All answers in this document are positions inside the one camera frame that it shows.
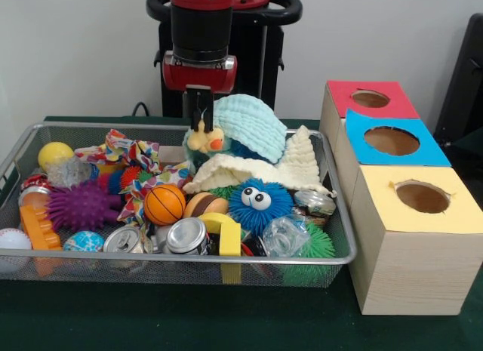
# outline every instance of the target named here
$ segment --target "yellow rubber duck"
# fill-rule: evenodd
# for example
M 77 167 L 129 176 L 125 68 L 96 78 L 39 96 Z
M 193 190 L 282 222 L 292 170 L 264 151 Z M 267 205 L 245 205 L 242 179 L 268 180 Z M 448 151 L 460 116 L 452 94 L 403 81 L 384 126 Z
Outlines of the yellow rubber duck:
M 193 131 L 188 137 L 188 147 L 192 151 L 207 153 L 221 151 L 225 134 L 221 128 L 214 128 L 212 132 L 205 133 L 205 121 L 200 120 L 198 131 Z

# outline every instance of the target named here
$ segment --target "white cloth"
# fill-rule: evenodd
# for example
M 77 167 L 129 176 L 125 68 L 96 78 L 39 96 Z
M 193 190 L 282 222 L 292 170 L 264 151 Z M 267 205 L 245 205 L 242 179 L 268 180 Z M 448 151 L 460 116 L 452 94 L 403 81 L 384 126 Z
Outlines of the white cloth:
M 193 194 L 217 187 L 237 186 L 251 177 L 265 183 L 280 183 L 287 189 L 310 189 L 333 197 L 337 195 L 321 184 L 310 133 L 305 126 L 287 140 L 285 153 L 277 165 L 217 154 L 199 168 L 192 182 L 186 184 L 183 190 Z

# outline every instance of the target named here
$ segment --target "black cable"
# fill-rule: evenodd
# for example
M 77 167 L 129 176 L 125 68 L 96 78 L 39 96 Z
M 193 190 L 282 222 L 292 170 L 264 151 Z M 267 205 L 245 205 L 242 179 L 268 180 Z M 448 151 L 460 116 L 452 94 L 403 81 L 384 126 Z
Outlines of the black cable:
M 132 115 L 136 115 L 137 110 L 139 109 L 139 107 L 143 107 L 144 108 L 144 113 L 146 113 L 146 117 L 150 117 L 151 116 L 151 114 L 149 113 L 148 107 L 147 107 L 147 105 L 144 102 L 138 102 L 136 104 L 136 106 L 134 106 Z

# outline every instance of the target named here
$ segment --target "robot handle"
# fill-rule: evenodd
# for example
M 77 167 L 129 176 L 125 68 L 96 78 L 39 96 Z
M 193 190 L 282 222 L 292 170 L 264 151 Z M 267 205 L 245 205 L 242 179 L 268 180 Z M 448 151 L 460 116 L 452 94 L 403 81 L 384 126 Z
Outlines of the robot handle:
M 155 20 L 165 22 L 171 20 L 171 9 L 166 6 L 170 0 L 146 0 L 146 11 Z M 282 26 L 296 23 L 302 17 L 302 2 L 300 0 L 270 0 L 282 9 L 267 7 L 234 10 L 232 22 L 235 25 L 246 26 Z

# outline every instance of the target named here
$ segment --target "shape sorter box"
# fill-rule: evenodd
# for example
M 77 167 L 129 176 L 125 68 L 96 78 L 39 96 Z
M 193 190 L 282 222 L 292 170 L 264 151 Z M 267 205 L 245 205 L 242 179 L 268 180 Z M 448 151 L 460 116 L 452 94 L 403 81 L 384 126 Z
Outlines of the shape sorter box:
M 374 118 L 418 119 L 419 115 L 398 82 L 328 81 L 320 121 L 332 151 L 347 109 Z
M 350 207 L 358 168 L 345 131 L 347 110 L 385 119 L 418 119 L 419 116 L 398 82 L 339 82 L 325 86 L 319 130 L 329 140 L 346 204 Z
M 483 261 L 483 213 L 449 167 L 361 165 L 349 265 L 365 315 L 456 315 Z
M 451 166 L 420 119 L 375 119 L 348 109 L 336 145 L 337 172 L 352 202 L 361 165 Z

